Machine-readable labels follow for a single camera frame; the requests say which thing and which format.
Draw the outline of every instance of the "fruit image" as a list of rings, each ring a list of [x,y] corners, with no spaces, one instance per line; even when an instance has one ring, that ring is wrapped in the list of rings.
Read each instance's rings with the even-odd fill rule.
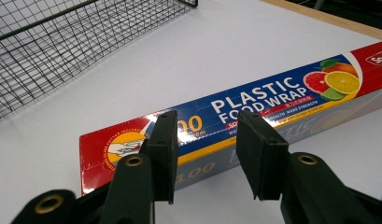
[[[336,65],[332,67],[323,67],[321,71],[326,72],[326,73],[331,73],[334,71],[342,71],[342,72],[347,72],[355,77],[357,77],[357,71],[354,68],[353,65],[348,64],[348,63],[337,63]]]
[[[321,98],[326,101],[338,101],[345,98],[345,94],[334,90],[333,88],[327,89],[325,92],[321,94]]]
[[[327,89],[330,88],[325,83],[324,78],[326,75],[327,73],[320,72],[320,71],[308,73],[304,76],[304,84],[309,90],[317,94],[322,94],[323,92],[325,92]]]
[[[329,87],[345,95],[357,92],[360,88],[359,79],[347,72],[328,73],[324,80]]]
[[[339,59],[327,59],[320,63],[321,71],[331,73],[335,71],[347,72],[355,77],[358,76],[356,69],[353,65],[348,63],[339,63]]]

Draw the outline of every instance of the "lemon slice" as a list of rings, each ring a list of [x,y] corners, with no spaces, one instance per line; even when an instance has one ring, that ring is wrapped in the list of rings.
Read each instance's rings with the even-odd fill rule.
[[[325,76],[324,81],[332,89],[346,95],[354,93],[360,88],[359,79],[347,72],[331,72]]]

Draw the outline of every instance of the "white surface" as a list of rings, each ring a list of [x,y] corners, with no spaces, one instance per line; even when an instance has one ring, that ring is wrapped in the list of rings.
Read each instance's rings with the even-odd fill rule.
[[[378,42],[258,0],[202,0],[45,99],[0,121],[0,223],[36,195],[80,195],[78,138],[92,131]],[[382,196],[382,109],[292,145]],[[157,204],[157,223],[283,223],[240,168]]]

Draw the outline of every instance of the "box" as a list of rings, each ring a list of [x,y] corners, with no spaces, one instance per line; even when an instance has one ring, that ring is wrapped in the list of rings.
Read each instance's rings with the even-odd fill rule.
[[[137,153],[159,114],[178,114],[176,189],[239,164],[236,116],[263,116],[290,143],[382,107],[382,42],[256,80],[80,137],[82,194],[111,180]]]

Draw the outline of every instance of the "wire grid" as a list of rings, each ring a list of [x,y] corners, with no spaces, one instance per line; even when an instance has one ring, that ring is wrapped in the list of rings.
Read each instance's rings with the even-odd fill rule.
[[[4,24],[0,25],[0,118],[57,88],[113,50],[197,6],[197,0],[102,0],[57,16],[58,10],[75,7],[74,2],[62,1],[50,7],[48,0],[32,2],[29,8],[24,5],[11,7],[15,8],[12,12],[0,12],[0,24]],[[46,4],[39,14],[30,7],[36,3]],[[28,14],[21,13],[26,8]],[[10,15],[15,19],[17,13],[21,14],[17,21],[1,18]],[[11,34],[46,18],[41,24]]]

